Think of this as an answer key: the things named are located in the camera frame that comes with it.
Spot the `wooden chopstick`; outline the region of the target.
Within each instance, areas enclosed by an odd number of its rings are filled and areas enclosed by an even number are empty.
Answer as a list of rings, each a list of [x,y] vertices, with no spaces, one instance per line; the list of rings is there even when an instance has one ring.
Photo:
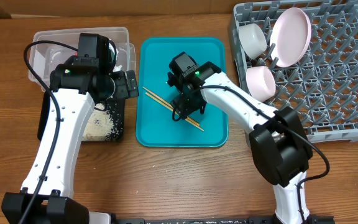
[[[146,95],[148,97],[150,97],[151,99],[155,100],[157,103],[161,104],[162,106],[164,106],[166,109],[173,111],[173,108],[171,106],[168,106],[166,103],[162,102],[161,100],[157,99],[156,97],[154,97],[153,95],[151,95],[150,93],[146,93]],[[200,125],[198,123],[196,123],[194,120],[190,119],[190,118],[186,118],[185,119],[188,123],[192,124],[194,127],[198,128],[201,131],[204,131],[203,128],[200,127]]]
[[[146,93],[150,93],[151,95],[153,95],[154,97],[156,97],[157,99],[161,100],[162,102],[166,103],[168,106],[171,106],[173,108],[173,106],[171,104],[169,104],[167,101],[165,101],[163,98],[159,97],[158,95],[156,95],[154,92],[150,91],[149,89],[147,89],[146,87],[143,87],[143,89],[146,91]]]

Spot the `pink bowl with rice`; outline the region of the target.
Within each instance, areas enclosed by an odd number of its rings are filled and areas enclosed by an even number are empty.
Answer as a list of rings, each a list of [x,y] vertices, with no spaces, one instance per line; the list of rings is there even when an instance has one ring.
[[[248,68],[246,83],[250,95],[261,102],[273,97],[276,91],[275,79],[266,66]]]

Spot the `grey-green bowl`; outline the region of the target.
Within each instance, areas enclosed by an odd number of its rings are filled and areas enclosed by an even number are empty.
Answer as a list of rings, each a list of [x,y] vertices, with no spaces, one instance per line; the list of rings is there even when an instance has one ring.
[[[256,59],[266,51],[267,41],[257,24],[241,26],[238,34],[241,46],[250,59]]]

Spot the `large pink plate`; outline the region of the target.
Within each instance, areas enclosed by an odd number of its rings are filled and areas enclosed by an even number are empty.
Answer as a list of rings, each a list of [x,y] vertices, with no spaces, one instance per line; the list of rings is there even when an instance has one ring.
[[[276,66],[289,67],[297,63],[306,53],[311,39],[309,17],[297,7],[284,11],[274,23],[270,46],[272,59],[278,58]]]

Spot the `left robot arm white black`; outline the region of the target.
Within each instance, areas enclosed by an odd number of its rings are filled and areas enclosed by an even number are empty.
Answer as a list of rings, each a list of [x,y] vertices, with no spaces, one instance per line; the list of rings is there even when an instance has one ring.
[[[112,213],[91,212],[73,199],[83,133],[96,104],[139,95],[135,73],[116,71],[117,48],[102,35],[81,33],[75,54],[57,65],[46,84],[24,51],[24,62],[44,88],[40,146],[18,193],[7,192],[1,209],[9,223],[115,223]]]

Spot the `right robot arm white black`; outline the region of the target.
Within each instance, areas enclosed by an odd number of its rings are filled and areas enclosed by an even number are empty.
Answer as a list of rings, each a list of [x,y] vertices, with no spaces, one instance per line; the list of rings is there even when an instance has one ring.
[[[276,223],[306,223],[304,179],[313,153],[298,113],[276,109],[251,97],[233,84],[212,62],[198,65],[185,52],[173,57],[167,83],[179,94],[171,101],[172,119],[186,119],[213,105],[234,119],[246,132],[254,165],[272,184]]]

